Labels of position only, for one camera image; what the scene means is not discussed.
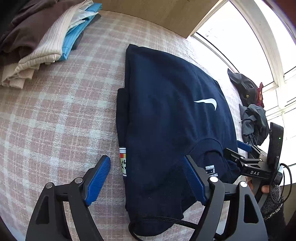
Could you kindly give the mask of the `right hand grey glove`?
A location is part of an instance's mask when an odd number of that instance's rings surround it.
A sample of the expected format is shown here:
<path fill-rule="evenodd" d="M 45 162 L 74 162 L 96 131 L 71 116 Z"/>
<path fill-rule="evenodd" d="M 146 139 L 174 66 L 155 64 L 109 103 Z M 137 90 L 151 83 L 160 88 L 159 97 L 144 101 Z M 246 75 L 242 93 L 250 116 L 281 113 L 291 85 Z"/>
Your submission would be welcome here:
<path fill-rule="evenodd" d="M 277 214 L 283 213 L 280 187 L 278 185 L 272 185 L 271 187 L 269 185 L 263 185 L 261 191 L 267 195 L 267 199 L 261 208 L 263 219 L 266 221 L 275 217 Z"/>

